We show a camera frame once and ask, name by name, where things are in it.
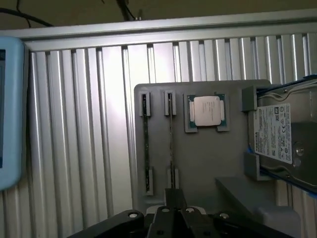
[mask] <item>barcode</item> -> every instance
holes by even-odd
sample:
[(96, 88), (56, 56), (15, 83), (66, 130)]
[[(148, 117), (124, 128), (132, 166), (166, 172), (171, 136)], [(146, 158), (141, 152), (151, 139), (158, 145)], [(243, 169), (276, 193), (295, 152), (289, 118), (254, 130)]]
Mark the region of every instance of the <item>barcode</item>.
[(262, 120), (263, 120), (263, 117), (262, 117), (262, 109), (259, 109), (259, 124), (260, 124), (260, 130), (262, 130)]
[(262, 140), (262, 138), (258, 138), (258, 152), (259, 153), (264, 153), (264, 151), (263, 151), (263, 140)]

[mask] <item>gray tray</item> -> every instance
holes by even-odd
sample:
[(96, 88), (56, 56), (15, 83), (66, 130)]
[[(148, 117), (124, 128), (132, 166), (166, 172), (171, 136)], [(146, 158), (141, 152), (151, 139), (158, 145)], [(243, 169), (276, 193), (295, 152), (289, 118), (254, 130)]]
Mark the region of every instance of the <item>gray tray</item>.
[[(135, 128), (137, 152), (137, 179), (132, 179), (134, 208), (142, 212), (150, 206), (164, 203), (164, 189), (168, 184), (169, 119), (165, 116), (164, 93), (175, 96), (176, 115), (173, 116), (175, 165), (179, 173), (179, 187), (183, 189), (188, 205), (205, 208), (207, 213), (235, 210), (225, 195), (216, 187), (216, 177), (243, 178), (243, 153), (248, 147), (247, 114), (241, 112), (241, 89), (249, 86), (267, 86), (267, 80), (215, 81), (190, 83), (140, 84), (135, 87)], [(226, 95), (227, 128), (204, 127), (197, 132), (187, 125), (184, 96)], [(153, 168), (153, 193), (146, 194), (142, 95), (150, 104), (148, 119), (150, 166)], [(260, 185), (274, 200), (274, 184)]]

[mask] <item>gray plastic block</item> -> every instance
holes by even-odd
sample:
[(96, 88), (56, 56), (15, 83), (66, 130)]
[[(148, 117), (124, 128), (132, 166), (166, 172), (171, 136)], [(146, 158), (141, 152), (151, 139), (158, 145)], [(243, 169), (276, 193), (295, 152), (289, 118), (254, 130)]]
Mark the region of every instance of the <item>gray plastic block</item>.
[(301, 218), (287, 206), (259, 207), (254, 212), (257, 221), (294, 238), (301, 237)]
[(257, 88), (256, 86), (250, 86), (242, 89), (242, 111), (248, 112), (256, 110), (257, 103)]
[(275, 206), (273, 181), (255, 182), (247, 177), (217, 177), (215, 181), (217, 187), (246, 216), (252, 217), (258, 207)]
[(255, 181), (267, 181), (272, 178), (260, 173), (260, 158), (256, 154), (244, 153), (244, 174)]

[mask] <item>slotted aluminum wall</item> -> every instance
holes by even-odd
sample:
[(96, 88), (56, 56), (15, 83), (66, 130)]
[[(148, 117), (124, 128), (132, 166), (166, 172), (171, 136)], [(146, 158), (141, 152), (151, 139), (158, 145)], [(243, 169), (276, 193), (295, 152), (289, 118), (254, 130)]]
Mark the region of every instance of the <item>slotted aluminum wall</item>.
[[(27, 174), (0, 194), (0, 237), (66, 237), (132, 208), (139, 83), (317, 72), (317, 10), (5, 31), (31, 50)], [(316, 237), (314, 200), (276, 183), (276, 202)]]

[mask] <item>warning label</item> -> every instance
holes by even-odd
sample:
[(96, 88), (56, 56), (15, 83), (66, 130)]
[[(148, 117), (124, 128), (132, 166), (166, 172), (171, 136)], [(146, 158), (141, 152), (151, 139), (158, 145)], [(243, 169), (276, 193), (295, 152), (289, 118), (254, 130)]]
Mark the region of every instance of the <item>warning label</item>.
[(291, 105), (258, 107), (254, 112), (255, 152), (292, 163)]

